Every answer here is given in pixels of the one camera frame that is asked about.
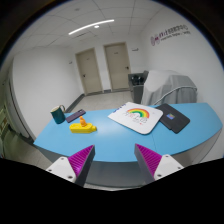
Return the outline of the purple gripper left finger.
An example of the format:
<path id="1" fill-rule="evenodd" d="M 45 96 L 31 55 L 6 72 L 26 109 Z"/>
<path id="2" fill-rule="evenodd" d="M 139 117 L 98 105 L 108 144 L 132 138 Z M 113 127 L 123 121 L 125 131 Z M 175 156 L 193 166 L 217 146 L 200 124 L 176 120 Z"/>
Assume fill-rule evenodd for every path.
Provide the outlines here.
<path id="1" fill-rule="evenodd" d="M 59 157 L 46 171 L 83 187 L 94 156 L 95 146 L 91 145 L 70 157 Z"/>

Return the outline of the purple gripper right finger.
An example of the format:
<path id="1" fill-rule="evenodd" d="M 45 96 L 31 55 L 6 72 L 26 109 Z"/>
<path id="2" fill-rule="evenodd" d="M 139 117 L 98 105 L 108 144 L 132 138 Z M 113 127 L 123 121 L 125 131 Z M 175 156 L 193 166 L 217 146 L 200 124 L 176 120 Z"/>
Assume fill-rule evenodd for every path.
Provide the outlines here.
<path id="1" fill-rule="evenodd" d="M 183 166 L 169 154 L 157 152 L 136 144 L 134 154 L 146 184 L 183 169 Z"/>

